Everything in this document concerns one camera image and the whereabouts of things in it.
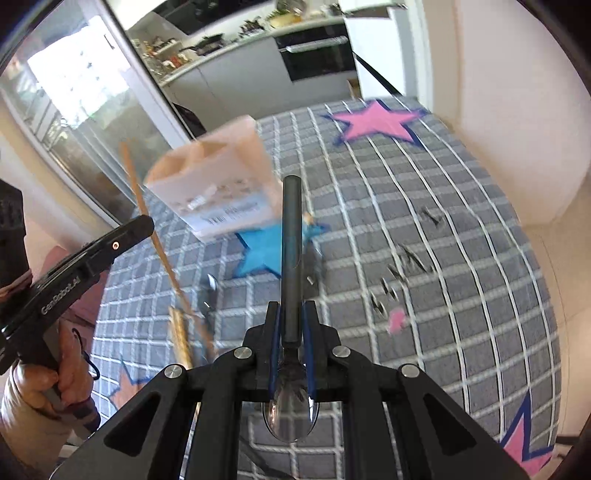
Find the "hand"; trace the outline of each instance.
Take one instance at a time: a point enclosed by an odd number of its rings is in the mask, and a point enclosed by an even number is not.
[[[64,324],[60,324],[61,362],[59,373],[41,365],[20,363],[13,373],[14,382],[22,399],[36,410],[50,416],[55,411],[43,391],[58,383],[64,406],[86,400],[92,391],[92,377],[82,358],[80,342]]]

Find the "floor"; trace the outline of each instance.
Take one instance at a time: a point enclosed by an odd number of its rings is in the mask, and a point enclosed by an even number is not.
[[[525,228],[554,305],[562,355],[559,434],[577,435],[591,413],[591,177],[564,215],[549,226]],[[556,453],[567,449],[556,447]],[[534,478],[545,480],[552,458]]]

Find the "metal bolt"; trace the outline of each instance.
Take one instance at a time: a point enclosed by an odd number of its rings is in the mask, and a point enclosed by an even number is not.
[[[183,373],[183,367],[180,365],[169,365],[164,369],[164,376],[167,378],[177,378]]]
[[[417,378],[421,373],[416,365],[411,364],[404,365],[400,371],[406,378]]]
[[[347,358],[351,354],[351,350],[344,345],[337,345],[333,348],[333,355],[338,358]]]
[[[234,356],[239,358],[240,360],[244,360],[245,358],[250,358],[252,355],[252,350],[250,350],[247,346],[238,347],[234,350]]]

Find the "tablecloth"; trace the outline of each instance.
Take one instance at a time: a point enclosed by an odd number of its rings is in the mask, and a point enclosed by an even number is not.
[[[417,109],[412,99],[385,100]],[[413,145],[384,135],[336,140],[343,124],[326,115],[363,108],[359,100],[286,112],[258,122],[277,174],[303,179],[307,210],[330,232],[314,238],[326,259],[316,304],[320,321],[376,363],[420,366],[496,440],[531,402],[530,450],[551,446],[560,404],[560,353],[548,289],[509,201],[487,171],[433,115],[409,124]],[[280,299],[272,274],[232,278],[243,258],[235,235],[203,244],[153,195],[150,213],[181,286],[196,307],[199,281],[219,281],[215,342],[241,344]],[[380,281],[387,265],[415,252],[427,272],[406,262],[408,285],[392,282],[408,324],[391,335],[370,295],[389,308]],[[174,363],[168,307],[177,300],[149,240],[118,258],[105,289],[92,358],[102,373],[93,396],[103,421],[113,393]],[[196,364],[199,337],[189,324]],[[338,404],[322,405],[312,434],[295,445],[275,440],[247,409],[242,433],[270,466],[296,478],[343,478]],[[239,478],[261,478],[240,455]]]

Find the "oven handle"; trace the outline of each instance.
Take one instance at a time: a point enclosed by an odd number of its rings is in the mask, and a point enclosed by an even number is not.
[[[349,41],[349,37],[341,35],[340,37],[327,38],[325,40],[314,40],[306,43],[299,43],[297,45],[289,45],[285,48],[280,48],[281,53],[302,53],[305,51],[318,50],[319,48],[336,47],[337,45],[344,45]]]

